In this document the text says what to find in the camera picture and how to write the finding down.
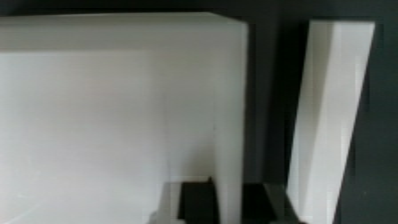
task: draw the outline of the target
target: black background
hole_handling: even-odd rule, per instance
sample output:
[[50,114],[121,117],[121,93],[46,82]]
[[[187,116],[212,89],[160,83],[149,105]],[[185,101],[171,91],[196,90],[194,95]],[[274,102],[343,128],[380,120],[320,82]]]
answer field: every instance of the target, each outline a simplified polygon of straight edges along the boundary
[[377,21],[334,223],[398,223],[398,1],[0,1],[2,15],[153,11],[212,11],[245,21],[251,27],[247,183],[286,183],[308,22],[318,18]]

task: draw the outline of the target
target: white box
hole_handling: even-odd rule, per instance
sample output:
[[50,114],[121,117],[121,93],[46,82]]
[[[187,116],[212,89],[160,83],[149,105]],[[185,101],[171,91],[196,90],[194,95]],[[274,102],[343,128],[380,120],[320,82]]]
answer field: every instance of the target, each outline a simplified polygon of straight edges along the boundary
[[0,19],[0,223],[146,224],[210,176],[240,223],[245,50],[208,13]]

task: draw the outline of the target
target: white foam board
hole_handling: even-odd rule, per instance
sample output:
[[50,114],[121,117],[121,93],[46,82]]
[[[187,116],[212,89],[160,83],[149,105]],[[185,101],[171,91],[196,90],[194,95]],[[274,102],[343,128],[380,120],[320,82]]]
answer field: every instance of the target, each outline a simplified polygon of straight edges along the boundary
[[146,224],[212,176],[240,222],[245,24],[208,13],[0,18],[0,223]]
[[288,195],[302,221],[332,224],[373,22],[311,21]]

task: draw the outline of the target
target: white block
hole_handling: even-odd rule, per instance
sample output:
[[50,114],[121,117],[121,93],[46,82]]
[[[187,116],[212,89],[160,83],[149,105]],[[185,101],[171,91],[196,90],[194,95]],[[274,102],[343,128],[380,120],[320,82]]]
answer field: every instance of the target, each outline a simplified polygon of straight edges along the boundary
[[240,222],[245,42],[206,13],[0,19],[0,223],[146,224],[210,176]]
[[299,100],[288,195],[302,221],[332,224],[373,22],[313,21]]

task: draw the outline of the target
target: white board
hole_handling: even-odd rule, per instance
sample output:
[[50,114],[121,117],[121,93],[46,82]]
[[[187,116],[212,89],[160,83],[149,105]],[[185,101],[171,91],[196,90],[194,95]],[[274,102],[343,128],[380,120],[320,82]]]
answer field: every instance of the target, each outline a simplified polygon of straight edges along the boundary
[[357,115],[373,22],[313,21],[288,195],[302,221],[332,224]]

